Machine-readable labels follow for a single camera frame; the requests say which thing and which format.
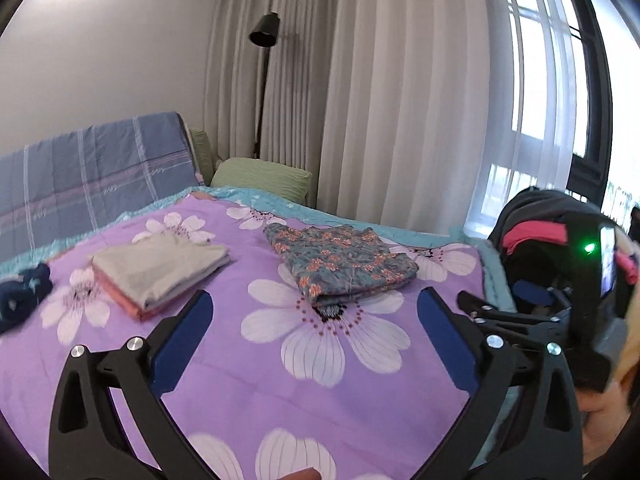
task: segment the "white flower print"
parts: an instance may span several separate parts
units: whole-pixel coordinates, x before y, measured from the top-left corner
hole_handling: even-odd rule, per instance
[[[226,210],[226,214],[235,220],[244,220],[240,224],[241,229],[258,229],[262,224],[273,223],[287,225],[286,220],[272,213],[262,213],[253,207],[230,207]]]
[[[111,309],[109,297],[96,282],[92,269],[76,269],[69,276],[69,285],[51,294],[40,311],[42,327],[58,324],[58,340],[69,345],[76,337],[82,313],[95,327],[104,327]]]
[[[254,343],[286,336],[280,358],[291,375],[328,388],[338,384],[344,375],[341,338],[369,370],[389,374],[402,367],[400,350],[409,348],[409,336],[394,323],[373,315],[396,312],[404,301],[400,292],[392,290],[347,305],[311,307],[284,264],[278,266],[278,273],[286,285],[271,280],[249,284],[249,295],[269,307],[246,316],[241,333]]]
[[[381,238],[381,240],[385,244],[392,245],[389,248],[392,253],[405,253],[418,264],[417,277],[419,280],[443,282],[447,279],[449,272],[458,276],[466,276],[478,264],[476,258],[471,254],[460,251],[460,249],[468,248],[465,244],[448,244],[432,249],[413,249],[397,244],[388,238]]]
[[[208,242],[213,240],[216,235],[206,231],[200,231],[200,228],[203,227],[204,224],[205,221],[195,215],[189,216],[183,222],[180,213],[174,211],[164,216],[163,224],[153,218],[147,220],[147,230],[135,235],[132,241],[135,243],[144,238],[149,238],[153,234],[172,232],[197,244]]]
[[[244,480],[236,455],[223,440],[207,433],[192,434],[188,440],[221,480]],[[336,478],[335,462],[327,448],[314,438],[296,438],[282,428],[276,428],[264,437],[255,456],[257,480],[278,480],[309,467],[318,471],[322,480]],[[369,473],[356,476],[353,480],[390,478],[383,474]]]

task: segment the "folded shirt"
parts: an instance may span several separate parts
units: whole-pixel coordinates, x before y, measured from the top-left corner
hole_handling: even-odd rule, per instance
[[[156,311],[229,261],[221,245],[197,244],[162,232],[92,257],[98,280],[131,313]]]
[[[371,228],[301,231],[270,224],[264,234],[313,306],[348,303],[399,288],[418,271],[407,254],[391,253]]]

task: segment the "floor lamp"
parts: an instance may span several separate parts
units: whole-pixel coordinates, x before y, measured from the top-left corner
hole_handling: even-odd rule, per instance
[[[280,28],[280,18],[277,12],[270,12],[260,18],[254,30],[249,34],[249,40],[264,49],[262,60],[262,91],[260,96],[260,113],[258,116],[258,127],[255,133],[254,158],[260,158],[260,140],[262,137],[262,115],[264,114],[264,95],[267,89],[267,72],[269,70],[269,54],[271,47],[278,41],[278,30]]]

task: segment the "black lamp shade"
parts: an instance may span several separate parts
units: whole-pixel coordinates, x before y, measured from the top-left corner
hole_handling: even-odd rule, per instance
[[[277,12],[270,12],[260,18],[254,30],[249,34],[249,40],[264,48],[269,48],[278,41],[278,30],[280,28],[280,18]]]

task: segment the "blue plaid blanket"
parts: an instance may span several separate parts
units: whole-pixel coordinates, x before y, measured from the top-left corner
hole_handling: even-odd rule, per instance
[[[197,186],[180,116],[134,117],[0,157],[0,261]]]

